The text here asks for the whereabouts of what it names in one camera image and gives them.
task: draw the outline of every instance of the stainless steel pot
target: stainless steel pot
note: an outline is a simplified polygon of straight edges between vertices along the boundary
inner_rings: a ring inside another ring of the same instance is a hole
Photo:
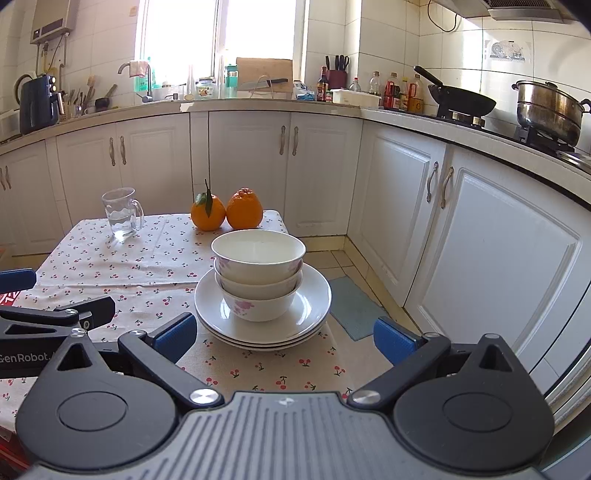
[[[581,135],[584,113],[591,112],[591,100],[578,102],[551,82],[520,80],[511,86],[519,92],[517,120],[522,127],[534,127],[575,147]]]

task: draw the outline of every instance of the blue gripper pad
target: blue gripper pad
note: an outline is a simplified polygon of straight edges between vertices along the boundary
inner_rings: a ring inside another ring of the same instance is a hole
[[[154,350],[176,363],[197,339],[197,320],[191,313],[184,313],[154,330],[149,337]]]
[[[37,283],[37,275],[32,268],[6,270],[0,272],[0,294],[29,290]]]
[[[388,317],[374,323],[374,344],[393,365],[412,355],[424,343],[423,339]]]

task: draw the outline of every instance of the knife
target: knife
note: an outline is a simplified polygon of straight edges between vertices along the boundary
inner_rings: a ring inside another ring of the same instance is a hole
[[[239,90],[257,90],[259,88],[268,88],[271,84],[276,85],[277,83],[287,83],[287,79],[271,79],[261,80],[260,82],[244,82],[240,85]]]

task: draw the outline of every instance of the wok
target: wok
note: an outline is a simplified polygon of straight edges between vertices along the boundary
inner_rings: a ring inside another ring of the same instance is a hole
[[[433,85],[429,92],[444,109],[464,113],[470,116],[485,116],[492,112],[496,102],[492,98],[462,88],[450,87],[422,67],[416,66],[414,71],[423,75]]]

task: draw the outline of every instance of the tablecloth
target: tablecloth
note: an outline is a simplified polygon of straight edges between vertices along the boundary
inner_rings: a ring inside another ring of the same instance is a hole
[[[266,210],[259,228],[286,232],[278,212]],[[110,295],[113,321],[89,332],[93,341],[115,340],[127,330],[150,332],[182,312],[196,315],[194,291],[213,267],[212,241],[231,230],[200,232],[187,214],[148,216],[124,242],[112,239],[106,219],[83,220],[37,271],[37,284],[15,306],[53,309]],[[351,392],[351,380],[328,325],[308,342],[278,352],[252,352],[214,338],[201,325],[180,367],[227,400],[236,390]],[[0,380],[0,426],[14,431],[18,407],[34,378]]]

